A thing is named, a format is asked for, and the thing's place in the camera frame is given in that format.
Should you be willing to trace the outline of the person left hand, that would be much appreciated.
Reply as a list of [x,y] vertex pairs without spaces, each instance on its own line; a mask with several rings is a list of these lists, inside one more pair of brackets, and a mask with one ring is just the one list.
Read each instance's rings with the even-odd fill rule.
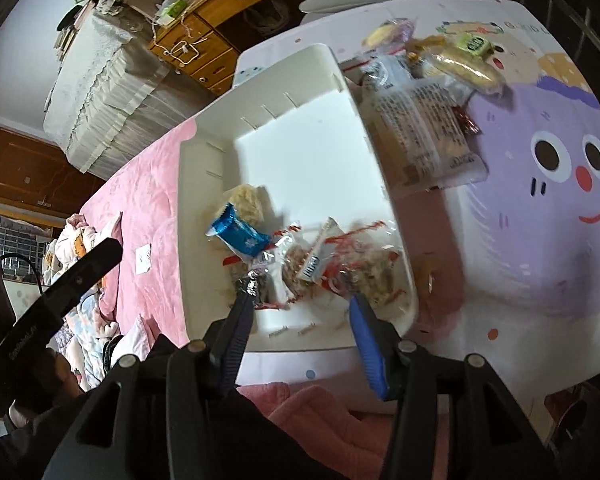
[[39,353],[21,379],[8,410],[8,418],[16,428],[23,428],[38,416],[84,393],[70,363],[52,348]]

